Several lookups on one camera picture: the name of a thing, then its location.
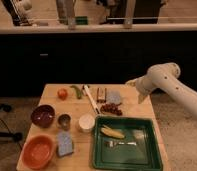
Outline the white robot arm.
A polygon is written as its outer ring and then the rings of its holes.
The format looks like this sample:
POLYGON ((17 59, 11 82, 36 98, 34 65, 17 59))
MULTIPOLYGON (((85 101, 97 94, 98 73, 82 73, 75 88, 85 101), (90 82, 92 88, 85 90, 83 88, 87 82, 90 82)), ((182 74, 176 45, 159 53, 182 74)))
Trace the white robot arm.
POLYGON ((136 88, 139 102, 159 88, 197 119, 197 92, 178 80, 180 74, 180 67, 174 62, 156 64, 144 76, 129 80, 126 85, 136 88))

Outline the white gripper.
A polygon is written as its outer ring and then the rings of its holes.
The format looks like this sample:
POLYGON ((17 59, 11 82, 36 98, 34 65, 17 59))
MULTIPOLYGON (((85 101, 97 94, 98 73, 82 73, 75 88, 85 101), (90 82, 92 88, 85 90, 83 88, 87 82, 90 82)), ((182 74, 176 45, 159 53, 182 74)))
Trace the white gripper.
POLYGON ((150 94, 150 91, 145 87, 142 78, 128 80, 126 85, 135 87, 138 91, 138 103, 141 104, 150 94))

